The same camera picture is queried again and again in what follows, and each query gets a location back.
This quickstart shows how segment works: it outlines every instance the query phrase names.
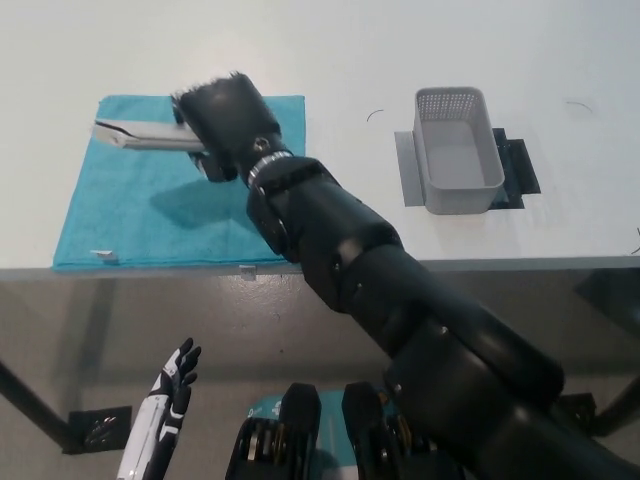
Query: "black robotic arm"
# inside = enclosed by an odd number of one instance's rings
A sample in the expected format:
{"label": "black robotic arm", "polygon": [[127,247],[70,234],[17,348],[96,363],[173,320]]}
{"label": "black robotic arm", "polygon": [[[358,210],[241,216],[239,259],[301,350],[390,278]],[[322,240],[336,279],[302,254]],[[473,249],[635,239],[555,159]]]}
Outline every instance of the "black robotic arm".
{"label": "black robotic arm", "polygon": [[392,359],[385,383],[415,425],[480,479],[637,479],[638,469],[554,422],[562,369],[408,255],[394,228],[317,160],[287,150],[251,81],[235,74],[174,98],[221,179],[274,252],[349,313]]}

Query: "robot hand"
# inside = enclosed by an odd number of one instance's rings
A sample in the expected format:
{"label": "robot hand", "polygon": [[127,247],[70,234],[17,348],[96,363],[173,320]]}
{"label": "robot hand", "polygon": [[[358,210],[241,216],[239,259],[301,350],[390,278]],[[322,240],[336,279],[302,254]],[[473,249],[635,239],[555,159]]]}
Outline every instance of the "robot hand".
{"label": "robot hand", "polygon": [[165,364],[149,395],[140,405],[118,470],[118,480],[164,478],[178,441],[184,415],[197,378],[201,348],[189,338]]}

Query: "white table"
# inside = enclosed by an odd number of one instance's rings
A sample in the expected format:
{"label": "white table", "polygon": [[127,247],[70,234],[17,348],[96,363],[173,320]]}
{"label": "white table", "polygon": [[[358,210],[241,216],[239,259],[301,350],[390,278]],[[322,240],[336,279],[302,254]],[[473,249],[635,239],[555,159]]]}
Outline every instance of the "white table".
{"label": "white table", "polygon": [[[640,266],[639,20],[634,0],[4,2],[0,278],[50,275],[102,97],[230,70],[304,94],[309,155],[432,268]],[[393,132],[442,85],[479,87],[525,140],[543,193],[524,210],[404,207]]]}

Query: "teal towel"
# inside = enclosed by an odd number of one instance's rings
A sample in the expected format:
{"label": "teal towel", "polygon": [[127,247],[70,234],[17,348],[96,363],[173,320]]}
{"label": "teal towel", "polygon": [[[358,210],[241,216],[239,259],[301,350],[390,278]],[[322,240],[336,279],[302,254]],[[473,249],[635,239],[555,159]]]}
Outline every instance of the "teal towel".
{"label": "teal towel", "polygon": [[[267,97],[285,143],[305,154],[304,97]],[[98,118],[174,122],[169,97],[110,96]],[[246,214],[238,179],[210,183],[186,153],[91,139],[53,259],[56,271],[284,262]],[[112,251],[101,259],[92,250]]]}

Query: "gray tray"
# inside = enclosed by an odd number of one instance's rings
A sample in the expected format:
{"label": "gray tray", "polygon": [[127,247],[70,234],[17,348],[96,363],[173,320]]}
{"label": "gray tray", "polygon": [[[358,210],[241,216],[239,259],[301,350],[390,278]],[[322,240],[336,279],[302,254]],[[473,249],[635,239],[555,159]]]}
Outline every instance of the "gray tray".
{"label": "gray tray", "polygon": [[480,90],[418,91],[413,140],[430,212],[461,215],[488,210],[504,172]]}

